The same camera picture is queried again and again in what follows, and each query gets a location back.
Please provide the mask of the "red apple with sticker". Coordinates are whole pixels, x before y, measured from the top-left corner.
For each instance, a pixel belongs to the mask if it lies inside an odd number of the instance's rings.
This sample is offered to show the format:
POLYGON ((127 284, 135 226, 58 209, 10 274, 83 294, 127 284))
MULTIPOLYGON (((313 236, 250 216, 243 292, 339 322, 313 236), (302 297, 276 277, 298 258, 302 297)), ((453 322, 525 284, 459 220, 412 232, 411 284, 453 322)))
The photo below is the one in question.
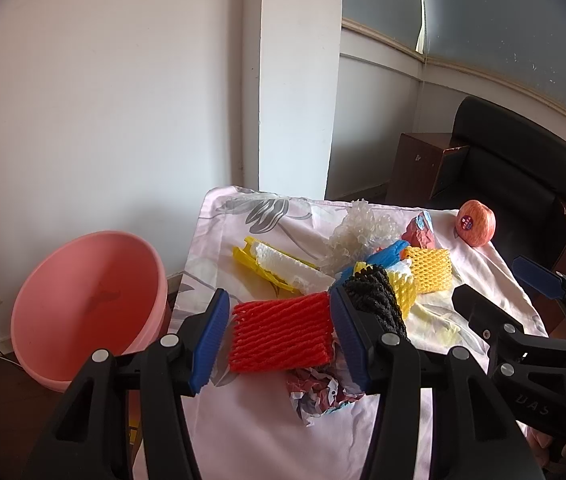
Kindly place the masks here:
POLYGON ((454 229, 469 246, 482 247, 496 232, 496 216, 478 200, 468 200, 458 211, 454 229))

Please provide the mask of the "red snack bag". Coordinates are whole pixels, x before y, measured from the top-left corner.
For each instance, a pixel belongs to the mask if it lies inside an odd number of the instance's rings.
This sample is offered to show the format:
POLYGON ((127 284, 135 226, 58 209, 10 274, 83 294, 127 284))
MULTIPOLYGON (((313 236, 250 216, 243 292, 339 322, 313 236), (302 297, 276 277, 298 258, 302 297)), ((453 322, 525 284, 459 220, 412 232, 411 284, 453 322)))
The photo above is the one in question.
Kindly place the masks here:
POLYGON ((437 240, 431 215, 426 210, 419 212, 410 220, 401 238, 412 247, 436 249, 437 240))

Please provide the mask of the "yellow foam net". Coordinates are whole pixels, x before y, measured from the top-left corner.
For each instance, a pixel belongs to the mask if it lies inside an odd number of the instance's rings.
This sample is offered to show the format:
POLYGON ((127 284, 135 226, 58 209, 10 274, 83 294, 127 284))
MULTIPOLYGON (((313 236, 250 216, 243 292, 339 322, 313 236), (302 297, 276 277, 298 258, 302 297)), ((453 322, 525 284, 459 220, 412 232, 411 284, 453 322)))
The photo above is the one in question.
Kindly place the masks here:
POLYGON ((410 269, 419 294, 443 292, 452 288, 450 252, 445 248, 408 246, 401 252, 402 259, 411 261, 410 269))

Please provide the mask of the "yellow plastic bag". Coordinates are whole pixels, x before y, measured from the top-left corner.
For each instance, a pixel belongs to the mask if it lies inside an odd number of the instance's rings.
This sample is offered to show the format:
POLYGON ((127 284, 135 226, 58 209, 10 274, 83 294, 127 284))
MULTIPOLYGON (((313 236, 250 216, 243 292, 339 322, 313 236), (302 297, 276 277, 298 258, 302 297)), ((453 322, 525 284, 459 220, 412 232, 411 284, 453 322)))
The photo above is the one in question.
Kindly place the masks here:
POLYGON ((299 292, 298 290, 292 289, 292 287, 289 286, 288 284, 279 281, 274 275, 270 274, 268 271, 264 271, 259 268, 258 264, 256 263, 255 257, 251 253, 251 246, 253 246, 255 242, 262 242, 262 240, 257 240, 257 238, 248 236, 245 238, 244 242, 245 245, 243 247, 235 246, 232 249, 232 256, 236 262, 240 263, 242 266, 246 266, 248 270, 253 271, 255 274, 257 274, 258 276, 269 282, 271 285, 277 287, 278 289, 283 289, 285 290, 285 292, 299 292))

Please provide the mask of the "blue foam fruit net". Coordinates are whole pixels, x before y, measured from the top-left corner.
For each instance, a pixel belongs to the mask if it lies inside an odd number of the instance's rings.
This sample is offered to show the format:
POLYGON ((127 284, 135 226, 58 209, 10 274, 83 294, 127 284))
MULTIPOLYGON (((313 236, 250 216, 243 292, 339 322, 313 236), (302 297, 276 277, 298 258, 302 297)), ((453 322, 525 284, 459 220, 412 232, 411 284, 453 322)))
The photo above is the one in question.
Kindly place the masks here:
MULTIPOLYGON (((388 269, 390 266, 394 266, 397 262, 400 261, 401 253, 409 246, 409 243, 406 240, 397 240, 397 242, 381 249, 369 256, 367 259, 363 260, 365 264, 375 264, 377 266, 382 266, 384 269, 388 269)), ((356 273, 356 262, 353 266, 349 266, 346 268, 336 281, 337 284, 344 283, 346 280, 351 278, 353 274, 356 273)))

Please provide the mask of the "red foam fruit net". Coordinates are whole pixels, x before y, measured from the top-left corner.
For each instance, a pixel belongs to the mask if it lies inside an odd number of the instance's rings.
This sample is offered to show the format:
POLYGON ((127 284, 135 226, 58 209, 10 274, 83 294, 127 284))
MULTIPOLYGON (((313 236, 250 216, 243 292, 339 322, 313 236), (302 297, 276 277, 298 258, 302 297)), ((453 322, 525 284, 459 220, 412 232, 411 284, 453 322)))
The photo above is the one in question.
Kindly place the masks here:
POLYGON ((334 356, 327 292, 238 304, 233 310, 229 369, 236 374, 320 367, 334 356))

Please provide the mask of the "pink floral tablecloth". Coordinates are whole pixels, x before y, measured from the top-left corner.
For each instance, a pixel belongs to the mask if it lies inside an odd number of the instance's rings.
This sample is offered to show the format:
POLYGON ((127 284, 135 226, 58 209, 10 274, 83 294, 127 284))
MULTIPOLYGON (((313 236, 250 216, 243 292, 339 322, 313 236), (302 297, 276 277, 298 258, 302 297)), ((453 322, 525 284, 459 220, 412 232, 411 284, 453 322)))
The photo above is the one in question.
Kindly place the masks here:
MULTIPOLYGON (((169 328, 202 311, 216 289, 233 302, 273 299, 275 288, 238 264, 233 249, 255 237, 282 252, 319 263, 344 202, 288 198, 246 188, 214 188, 204 197, 169 328)), ((530 298, 492 246, 472 248, 454 233, 451 210, 431 214, 438 246, 450 254, 454 283, 470 285, 520 322, 526 333, 545 326, 530 298)), ((306 425, 294 412, 280 373, 229 377, 183 402, 201 474, 206 479, 355 479, 370 442, 373 396, 306 425)))

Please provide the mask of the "colourful wrapper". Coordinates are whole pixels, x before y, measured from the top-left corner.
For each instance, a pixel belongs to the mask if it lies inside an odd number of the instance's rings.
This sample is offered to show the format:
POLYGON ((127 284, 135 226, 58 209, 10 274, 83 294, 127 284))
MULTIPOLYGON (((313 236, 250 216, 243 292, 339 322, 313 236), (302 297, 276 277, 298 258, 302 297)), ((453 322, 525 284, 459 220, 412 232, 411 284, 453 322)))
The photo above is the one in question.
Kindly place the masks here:
POLYGON ((320 417, 359 401, 364 393, 353 381, 338 341, 329 364, 297 368, 285 373, 286 389, 292 408, 305 426, 320 417))

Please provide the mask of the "black foam fruit net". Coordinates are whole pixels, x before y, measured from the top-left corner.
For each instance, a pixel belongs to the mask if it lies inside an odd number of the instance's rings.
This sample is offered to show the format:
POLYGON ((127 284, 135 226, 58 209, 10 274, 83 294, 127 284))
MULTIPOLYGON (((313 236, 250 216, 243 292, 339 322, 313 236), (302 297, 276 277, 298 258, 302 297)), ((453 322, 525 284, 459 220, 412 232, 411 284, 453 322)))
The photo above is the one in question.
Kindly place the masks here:
POLYGON ((372 314, 385 332, 408 337, 394 289, 382 266, 366 266, 347 278, 343 286, 357 311, 372 314))

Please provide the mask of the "black office chair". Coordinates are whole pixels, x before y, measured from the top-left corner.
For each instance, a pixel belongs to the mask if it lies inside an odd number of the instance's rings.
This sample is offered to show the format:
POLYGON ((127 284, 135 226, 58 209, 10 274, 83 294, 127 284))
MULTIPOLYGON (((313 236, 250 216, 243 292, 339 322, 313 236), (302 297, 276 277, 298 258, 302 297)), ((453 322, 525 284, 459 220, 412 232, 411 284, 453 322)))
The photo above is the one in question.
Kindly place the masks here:
POLYGON ((468 96, 428 206, 478 200, 495 214, 494 245, 506 263, 525 256, 547 269, 566 246, 566 142, 536 122, 468 96))

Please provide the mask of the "clear bubble wrap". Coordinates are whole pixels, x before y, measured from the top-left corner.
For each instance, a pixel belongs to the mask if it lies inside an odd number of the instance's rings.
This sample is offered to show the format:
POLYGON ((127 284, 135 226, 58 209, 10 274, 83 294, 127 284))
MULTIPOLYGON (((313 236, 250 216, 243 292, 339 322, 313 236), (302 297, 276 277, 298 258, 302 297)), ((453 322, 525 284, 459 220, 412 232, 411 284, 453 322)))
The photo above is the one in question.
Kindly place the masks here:
POLYGON ((399 238, 400 229, 395 220, 381 214, 366 200, 355 200, 326 240, 319 268, 329 275, 340 274, 399 238))

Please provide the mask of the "white foam net strip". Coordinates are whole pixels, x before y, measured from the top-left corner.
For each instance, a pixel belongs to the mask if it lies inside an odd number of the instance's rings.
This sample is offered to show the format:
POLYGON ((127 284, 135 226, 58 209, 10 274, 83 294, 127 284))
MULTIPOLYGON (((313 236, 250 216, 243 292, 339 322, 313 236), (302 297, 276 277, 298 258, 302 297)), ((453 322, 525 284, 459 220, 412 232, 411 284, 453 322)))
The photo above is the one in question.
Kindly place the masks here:
POLYGON ((268 271, 279 281, 304 295, 325 292, 335 282, 332 276, 265 243, 255 242, 251 246, 251 253, 260 269, 268 271))

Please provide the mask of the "yellow foam net sleeve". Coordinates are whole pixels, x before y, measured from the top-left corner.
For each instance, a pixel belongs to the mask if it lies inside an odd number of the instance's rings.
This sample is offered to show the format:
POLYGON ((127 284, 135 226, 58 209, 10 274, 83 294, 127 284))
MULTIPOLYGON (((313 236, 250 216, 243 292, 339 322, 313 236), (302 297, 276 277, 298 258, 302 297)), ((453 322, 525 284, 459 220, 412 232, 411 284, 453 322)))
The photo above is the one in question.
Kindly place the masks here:
MULTIPOLYGON (((358 262, 355 268, 356 273, 364 269, 366 266, 372 266, 372 264, 358 262)), ((398 306, 402 313, 402 318, 405 321, 410 309, 417 299, 417 283, 412 275, 400 273, 398 271, 385 270, 388 274, 390 285, 394 289, 398 306)))

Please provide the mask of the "pink plastic basin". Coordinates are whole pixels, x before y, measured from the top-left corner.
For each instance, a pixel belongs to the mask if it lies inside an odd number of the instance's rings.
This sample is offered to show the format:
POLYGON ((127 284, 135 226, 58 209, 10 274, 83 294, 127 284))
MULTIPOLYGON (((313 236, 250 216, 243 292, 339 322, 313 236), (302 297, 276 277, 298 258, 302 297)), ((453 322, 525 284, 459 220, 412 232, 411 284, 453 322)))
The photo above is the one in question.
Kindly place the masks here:
POLYGON ((157 250, 127 232, 78 237, 22 284, 10 341, 24 370, 63 392, 93 351, 145 349, 168 324, 168 280, 157 250))

